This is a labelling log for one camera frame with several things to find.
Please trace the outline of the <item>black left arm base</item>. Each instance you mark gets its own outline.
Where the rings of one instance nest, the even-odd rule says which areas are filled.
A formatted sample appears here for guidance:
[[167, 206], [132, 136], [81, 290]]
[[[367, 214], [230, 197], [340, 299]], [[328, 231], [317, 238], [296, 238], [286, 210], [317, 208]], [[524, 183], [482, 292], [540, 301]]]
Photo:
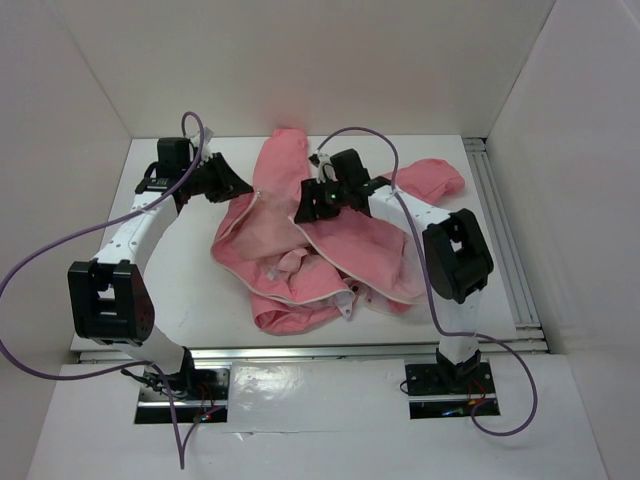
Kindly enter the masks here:
[[[170, 424], [172, 422], [166, 386], [155, 371], [141, 374], [131, 369], [120, 373], [139, 385], [134, 423], [139, 425]], [[226, 423], [231, 371], [227, 367], [193, 369], [188, 377], [169, 375], [169, 388], [174, 399], [179, 424]]]

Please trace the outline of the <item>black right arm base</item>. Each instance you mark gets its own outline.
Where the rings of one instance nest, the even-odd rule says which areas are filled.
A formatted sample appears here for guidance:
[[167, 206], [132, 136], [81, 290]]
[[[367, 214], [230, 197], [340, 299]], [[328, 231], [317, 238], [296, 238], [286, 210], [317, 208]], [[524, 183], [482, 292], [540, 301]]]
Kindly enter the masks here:
[[488, 362], [456, 384], [446, 383], [436, 364], [406, 364], [405, 375], [399, 388], [408, 397], [411, 420], [469, 417], [475, 407], [477, 416], [500, 415]]

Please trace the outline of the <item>pink zip-up jacket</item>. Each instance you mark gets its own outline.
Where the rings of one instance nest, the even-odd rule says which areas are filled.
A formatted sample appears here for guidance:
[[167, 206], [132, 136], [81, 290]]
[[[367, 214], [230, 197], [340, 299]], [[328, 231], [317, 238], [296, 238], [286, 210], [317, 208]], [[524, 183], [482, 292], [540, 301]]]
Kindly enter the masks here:
[[401, 314], [426, 301], [412, 238], [350, 208], [297, 225], [308, 138], [278, 129], [264, 143], [254, 190], [231, 200], [211, 247], [213, 259], [248, 289], [255, 325], [273, 335], [310, 331], [357, 303]]

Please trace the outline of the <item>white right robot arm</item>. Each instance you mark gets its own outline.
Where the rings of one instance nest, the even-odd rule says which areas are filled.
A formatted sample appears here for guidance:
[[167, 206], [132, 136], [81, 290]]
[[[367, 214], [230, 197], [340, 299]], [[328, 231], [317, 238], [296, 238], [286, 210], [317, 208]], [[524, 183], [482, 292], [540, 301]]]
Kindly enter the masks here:
[[460, 391], [480, 364], [477, 305], [494, 262], [474, 213], [435, 207], [402, 190], [397, 171], [372, 178], [359, 154], [348, 149], [309, 157], [318, 176], [301, 182], [294, 222], [325, 222], [348, 208], [411, 235], [424, 276], [431, 318], [440, 334], [436, 379]]

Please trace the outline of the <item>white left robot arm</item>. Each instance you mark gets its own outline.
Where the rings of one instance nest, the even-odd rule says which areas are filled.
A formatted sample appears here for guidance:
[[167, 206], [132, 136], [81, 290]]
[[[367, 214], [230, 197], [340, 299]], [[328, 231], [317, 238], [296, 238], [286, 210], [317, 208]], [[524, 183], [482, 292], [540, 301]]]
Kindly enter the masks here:
[[211, 150], [212, 137], [205, 130], [191, 138], [159, 139], [157, 159], [136, 186], [124, 222], [91, 260], [74, 262], [67, 274], [77, 336], [159, 367], [163, 389], [176, 399], [193, 394], [198, 376], [190, 351], [156, 326], [143, 274], [192, 197], [222, 203], [252, 193], [223, 155]]

